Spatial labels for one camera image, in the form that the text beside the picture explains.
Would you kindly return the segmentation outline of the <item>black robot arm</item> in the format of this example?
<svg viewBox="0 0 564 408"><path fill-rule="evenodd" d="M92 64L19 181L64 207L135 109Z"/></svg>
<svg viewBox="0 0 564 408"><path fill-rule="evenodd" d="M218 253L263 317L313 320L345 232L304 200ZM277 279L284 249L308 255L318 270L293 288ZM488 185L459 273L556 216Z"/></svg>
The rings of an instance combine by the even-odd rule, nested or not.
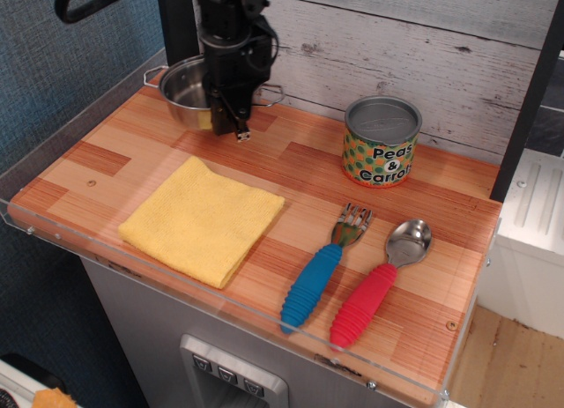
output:
<svg viewBox="0 0 564 408"><path fill-rule="evenodd" d="M278 36L263 15L269 0L197 0L204 46L203 87L211 128L220 136L250 139L254 95L271 76Z"/></svg>

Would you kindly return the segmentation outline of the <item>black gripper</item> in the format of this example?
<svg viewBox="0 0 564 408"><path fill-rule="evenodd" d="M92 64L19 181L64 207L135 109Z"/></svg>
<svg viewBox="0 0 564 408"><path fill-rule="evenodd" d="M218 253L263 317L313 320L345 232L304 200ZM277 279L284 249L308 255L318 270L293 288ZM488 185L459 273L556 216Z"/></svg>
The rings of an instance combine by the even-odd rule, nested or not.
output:
<svg viewBox="0 0 564 408"><path fill-rule="evenodd" d="M213 133L233 133L238 142L250 140L253 93L270 78L271 40L250 40L232 48L205 45L204 61Z"/></svg>

